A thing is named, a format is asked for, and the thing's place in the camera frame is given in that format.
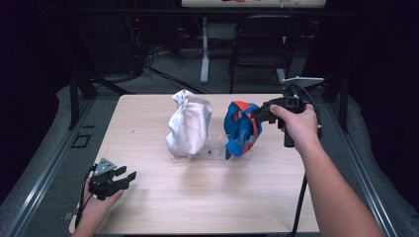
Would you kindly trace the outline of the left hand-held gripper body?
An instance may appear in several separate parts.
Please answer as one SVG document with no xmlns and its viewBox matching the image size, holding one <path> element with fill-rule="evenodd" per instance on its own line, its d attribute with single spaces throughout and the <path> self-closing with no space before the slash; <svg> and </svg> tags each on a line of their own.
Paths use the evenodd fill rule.
<svg viewBox="0 0 419 237">
<path fill-rule="evenodd" d="M 89 184 L 89 192 L 100 200 L 105 200 L 114 195 L 117 192 L 114 182 L 116 169 L 117 165 L 106 158 L 102 158 L 94 170 Z"/>
</svg>

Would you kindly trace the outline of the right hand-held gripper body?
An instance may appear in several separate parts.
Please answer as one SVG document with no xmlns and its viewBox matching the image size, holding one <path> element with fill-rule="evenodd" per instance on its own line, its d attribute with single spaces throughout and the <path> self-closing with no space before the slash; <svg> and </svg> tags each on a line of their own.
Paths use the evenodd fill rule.
<svg viewBox="0 0 419 237">
<path fill-rule="evenodd" d="M 299 77 L 283 79 L 281 84 L 284 86 L 282 107 L 294 113 L 303 113 L 307 105 L 312 105 L 317 117 L 317 135 L 322 136 L 322 122 L 313 98 L 307 92 L 306 88 L 323 82 L 319 77 Z"/>
</svg>

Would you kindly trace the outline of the blue and orange cap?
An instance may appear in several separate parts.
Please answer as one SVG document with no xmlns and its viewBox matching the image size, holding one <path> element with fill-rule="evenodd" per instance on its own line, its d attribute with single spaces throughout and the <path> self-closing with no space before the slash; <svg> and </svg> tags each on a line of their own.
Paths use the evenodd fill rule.
<svg viewBox="0 0 419 237">
<path fill-rule="evenodd" d="M 252 118 L 251 113 L 258 109 L 253 103 L 233 101 L 228 106 L 223 128 L 227 136 L 225 159 L 241 157 L 255 144 L 262 132 L 262 125 Z"/>
</svg>

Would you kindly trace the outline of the clear acrylic rack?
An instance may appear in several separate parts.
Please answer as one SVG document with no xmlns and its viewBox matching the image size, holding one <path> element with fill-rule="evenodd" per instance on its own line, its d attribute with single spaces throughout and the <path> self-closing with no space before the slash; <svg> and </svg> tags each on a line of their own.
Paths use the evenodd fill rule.
<svg viewBox="0 0 419 237">
<path fill-rule="evenodd" d="M 210 134 L 207 137 L 204 148 L 192 156 L 176 157 L 169 153 L 172 162 L 198 163 L 226 161 L 229 151 L 225 148 L 228 138 L 225 134 Z"/>
</svg>

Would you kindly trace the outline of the white cloth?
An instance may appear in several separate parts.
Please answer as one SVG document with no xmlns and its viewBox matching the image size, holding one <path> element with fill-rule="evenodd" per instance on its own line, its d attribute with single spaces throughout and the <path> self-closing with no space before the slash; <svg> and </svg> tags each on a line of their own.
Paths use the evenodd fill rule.
<svg viewBox="0 0 419 237">
<path fill-rule="evenodd" d="M 176 158 L 197 155 L 207 142 L 212 106 L 210 101 L 181 90 L 172 96 L 177 111 L 170 117 L 165 137 L 168 151 Z"/>
</svg>

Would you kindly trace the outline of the person's right hand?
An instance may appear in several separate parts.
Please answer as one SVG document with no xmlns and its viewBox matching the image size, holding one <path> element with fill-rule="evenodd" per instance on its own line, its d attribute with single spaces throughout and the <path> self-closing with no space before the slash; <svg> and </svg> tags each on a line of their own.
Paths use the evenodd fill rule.
<svg viewBox="0 0 419 237">
<path fill-rule="evenodd" d="M 314 154 L 321 149 L 313 105 L 307 105 L 305 111 L 300 114 L 294 114 L 278 105 L 270 106 L 270 111 L 285 122 L 286 130 L 301 156 Z"/>
</svg>

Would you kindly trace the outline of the person's left hand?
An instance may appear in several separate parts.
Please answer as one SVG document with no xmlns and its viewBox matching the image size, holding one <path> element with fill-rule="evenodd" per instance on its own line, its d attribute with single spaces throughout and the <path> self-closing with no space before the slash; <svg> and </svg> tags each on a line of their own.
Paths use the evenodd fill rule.
<svg viewBox="0 0 419 237">
<path fill-rule="evenodd" d="M 77 230 L 95 233 L 104 221 L 111 207 L 123 196 L 124 191 L 119 190 L 105 200 L 100 200 L 90 193 L 90 180 L 85 183 L 82 217 Z"/>
</svg>

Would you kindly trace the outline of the black metal stand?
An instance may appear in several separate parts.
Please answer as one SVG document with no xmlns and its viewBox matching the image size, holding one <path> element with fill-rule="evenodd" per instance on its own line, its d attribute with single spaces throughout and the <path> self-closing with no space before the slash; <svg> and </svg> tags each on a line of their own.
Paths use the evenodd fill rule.
<svg viewBox="0 0 419 237">
<path fill-rule="evenodd" d="M 325 103 L 338 101 L 338 122 L 345 133 L 348 132 L 348 92 L 349 77 L 345 71 L 333 72 L 325 77 L 325 91 L 322 94 L 322 99 Z"/>
<path fill-rule="evenodd" d="M 120 96 L 132 95 L 132 92 L 118 86 L 118 83 L 127 82 L 134 78 L 136 78 L 136 75 L 108 80 L 102 75 L 89 70 L 74 70 L 69 84 L 71 120 L 68 129 L 73 129 L 81 120 L 80 96 L 83 96 L 86 100 L 95 100 L 97 98 L 98 92 L 94 87 L 94 83 L 105 86 Z"/>
</svg>

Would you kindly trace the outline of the black folding chair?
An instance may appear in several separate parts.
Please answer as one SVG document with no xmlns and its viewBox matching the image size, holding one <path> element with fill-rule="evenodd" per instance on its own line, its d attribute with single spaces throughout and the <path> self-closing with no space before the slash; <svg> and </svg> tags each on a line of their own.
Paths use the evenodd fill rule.
<svg viewBox="0 0 419 237">
<path fill-rule="evenodd" d="M 233 92 L 236 68 L 282 69 L 288 76 L 304 26 L 295 15 L 257 14 L 242 19 L 233 34 L 229 92 Z"/>
</svg>

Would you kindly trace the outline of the white table leg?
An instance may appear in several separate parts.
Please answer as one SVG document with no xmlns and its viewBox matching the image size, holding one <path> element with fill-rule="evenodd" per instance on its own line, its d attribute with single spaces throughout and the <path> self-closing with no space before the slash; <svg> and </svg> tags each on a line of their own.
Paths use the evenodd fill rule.
<svg viewBox="0 0 419 237">
<path fill-rule="evenodd" d="M 210 57 L 209 57 L 209 38 L 208 38 L 208 20 L 203 18 L 203 59 L 201 68 L 201 83 L 207 84 L 209 81 Z"/>
</svg>

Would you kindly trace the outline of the grey metal rail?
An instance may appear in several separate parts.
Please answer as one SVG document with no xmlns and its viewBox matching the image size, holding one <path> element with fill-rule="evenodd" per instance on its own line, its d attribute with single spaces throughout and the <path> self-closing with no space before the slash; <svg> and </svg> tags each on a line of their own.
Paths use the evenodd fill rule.
<svg viewBox="0 0 419 237">
<path fill-rule="evenodd" d="M 60 102 L 57 115 L 42 144 L 0 205 L 0 237 L 23 235 L 62 165 L 64 154 L 75 139 L 76 131 L 94 104 L 95 100 L 83 101 L 79 118 L 73 128 L 69 129 L 70 105 L 66 100 Z"/>
<path fill-rule="evenodd" d="M 341 127 L 338 120 L 338 110 L 332 103 L 326 103 L 325 108 L 332 118 L 332 122 L 338 131 L 339 136 L 343 140 L 345 147 L 349 153 L 349 160 L 352 166 L 352 170 L 357 178 L 359 186 L 361 187 L 367 204 L 373 213 L 378 225 L 384 232 L 385 237 L 399 237 L 388 214 L 382 204 L 380 197 L 372 183 L 370 175 L 368 174 L 365 164 L 361 159 L 361 156 L 351 139 L 349 133 L 346 133 Z"/>
</svg>

